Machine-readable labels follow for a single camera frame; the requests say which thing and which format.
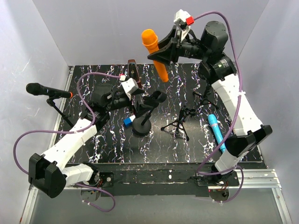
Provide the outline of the blue white toy block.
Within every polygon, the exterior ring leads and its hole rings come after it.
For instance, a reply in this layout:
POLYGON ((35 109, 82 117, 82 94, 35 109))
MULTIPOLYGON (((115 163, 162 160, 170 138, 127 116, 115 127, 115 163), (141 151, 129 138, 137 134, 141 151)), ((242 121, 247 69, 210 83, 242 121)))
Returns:
POLYGON ((130 117, 124 119, 124 121, 123 121, 124 126, 125 126, 125 127, 132 126, 132 123, 133 123, 134 119, 135 119, 135 115, 132 115, 132 116, 130 116, 130 117))

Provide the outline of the black round base mic stand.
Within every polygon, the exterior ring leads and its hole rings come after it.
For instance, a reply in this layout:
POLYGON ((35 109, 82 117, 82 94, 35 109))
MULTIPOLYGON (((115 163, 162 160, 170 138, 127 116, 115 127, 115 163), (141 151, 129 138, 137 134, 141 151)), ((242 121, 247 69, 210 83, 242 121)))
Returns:
POLYGON ((143 103, 136 104, 135 119, 132 122, 133 132, 139 136, 146 136, 151 130, 151 121, 149 120, 155 108, 167 99, 166 93, 155 91, 150 96, 143 97, 143 103))

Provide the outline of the black tripod stand blue mic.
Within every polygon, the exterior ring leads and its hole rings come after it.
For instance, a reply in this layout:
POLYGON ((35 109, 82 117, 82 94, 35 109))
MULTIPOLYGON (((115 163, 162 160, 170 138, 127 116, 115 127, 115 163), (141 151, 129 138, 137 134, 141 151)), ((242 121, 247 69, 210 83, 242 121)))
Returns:
POLYGON ((174 126, 176 128, 175 134, 179 135, 180 130, 182 130, 185 133, 186 140, 189 141, 190 138, 187 135, 186 130, 184 128, 184 122, 188 116, 193 117, 195 116, 195 114, 196 114, 195 109, 189 109, 186 106, 183 106, 180 108, 178 118, 175 119, 173 122, 169 123, 168 125, 161 127, 160 130, 163 131, 168 126, 174 126))

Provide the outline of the black shock mount tripod stand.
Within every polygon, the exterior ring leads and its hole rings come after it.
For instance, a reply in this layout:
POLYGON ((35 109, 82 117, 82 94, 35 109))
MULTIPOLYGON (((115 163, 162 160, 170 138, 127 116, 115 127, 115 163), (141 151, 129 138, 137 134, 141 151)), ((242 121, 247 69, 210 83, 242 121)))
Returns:
POLYGON ((193 96, 199 97, 199 107, 204 106, 204 105, 212 105, 216 110, 218 110, 219 107, 208 99, 210 90, 211 90, 211 84, 206 83, 206 88, 205 88, 205 91, 203 94, 199 94, 196 91, 193 91, 192 94, 193 94, 193 96))

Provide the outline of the blue microphone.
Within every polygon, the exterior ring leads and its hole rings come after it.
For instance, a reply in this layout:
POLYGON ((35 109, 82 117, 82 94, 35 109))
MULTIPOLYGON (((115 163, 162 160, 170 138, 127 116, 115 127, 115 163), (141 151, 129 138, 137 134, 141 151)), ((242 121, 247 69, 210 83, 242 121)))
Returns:
POLYGON ((223 136, 222 136, 221 130, 218 125, 218 120, 214 114, 209 114, 207 119, 208 119, 208 123, 209 123, 210 127, 212 128, 215 139, 219 145, 223 140, 223 136))

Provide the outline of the black stand for black mic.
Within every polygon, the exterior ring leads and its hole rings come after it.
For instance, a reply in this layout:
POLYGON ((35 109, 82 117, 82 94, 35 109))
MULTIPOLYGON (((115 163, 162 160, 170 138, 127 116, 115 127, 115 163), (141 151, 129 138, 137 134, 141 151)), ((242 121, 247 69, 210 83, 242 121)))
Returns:
POLYGON ((60 99, 61 96, 59 96, 58 94, 55 94, 54 96, 50 96, 46 102, 47 104, 50 106, 50 107, 53 107, 57 112, 58 114, 61 116, 61 118, 71 127, 73 128, 74 127, 74 124, 69 120, 69 115, 65 115, 57 106, 56 106, 56 103, 54 102, 54 100, 56 99, 60 99))

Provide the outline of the black microphone orange tip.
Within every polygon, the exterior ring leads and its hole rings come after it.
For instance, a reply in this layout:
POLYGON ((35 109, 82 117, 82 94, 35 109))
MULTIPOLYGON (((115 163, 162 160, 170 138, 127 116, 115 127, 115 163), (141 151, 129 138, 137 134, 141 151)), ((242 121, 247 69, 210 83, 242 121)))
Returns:
POLYGON ((58 98, 72 98, 73 93, 70 91, 63 91, 59 89, 54 89, 50 87, 43 86, 39 83, 29 83, 26 85, 26 91, 34 96, 45 95, 49 97, 58 98))

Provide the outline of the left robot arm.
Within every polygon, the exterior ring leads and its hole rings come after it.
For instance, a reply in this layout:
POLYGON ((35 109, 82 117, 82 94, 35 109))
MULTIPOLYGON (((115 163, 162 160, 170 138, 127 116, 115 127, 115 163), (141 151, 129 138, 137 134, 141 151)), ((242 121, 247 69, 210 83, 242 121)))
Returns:
POLYGON ((59 142, 42 155, 33 154, 29 159, 29 183, 44 192, 50 198, 57 197, 66 186, 85 182, 96 186, 100 181, 99 170, 90 163, 67 167, 70 158, 109 121, 110 111, 124 107, 132 108, 123 88, 112 91, 112 85, 101 84, 95 88, 88 105, 95 112, 95 123, 87 130, 80 131, 93 119, 88 110, 81 113, 71 134, 66 134, 59 142))

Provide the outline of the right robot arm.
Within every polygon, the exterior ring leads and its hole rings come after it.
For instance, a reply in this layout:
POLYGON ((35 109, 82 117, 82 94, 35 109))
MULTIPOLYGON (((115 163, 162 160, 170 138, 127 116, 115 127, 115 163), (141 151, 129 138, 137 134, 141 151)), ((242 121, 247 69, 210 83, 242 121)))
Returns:
POLYGON ((208 22, 199 39, 192 30, 185 34, 173 26, 158 42, 158 51, 148 55, 148 59, 165 65, 176 63, 179 57, 199 59, 199 74, 221 98, 232 119, 234 134, 225 140, 226 150, 212 166, 212 174, 204 176, 219 186, 227 182, 242 157, 272 134, 271 126, 262 124, 239 89, 236 63, 224 53, 227 41, 226 27, 218 21, 208 22))

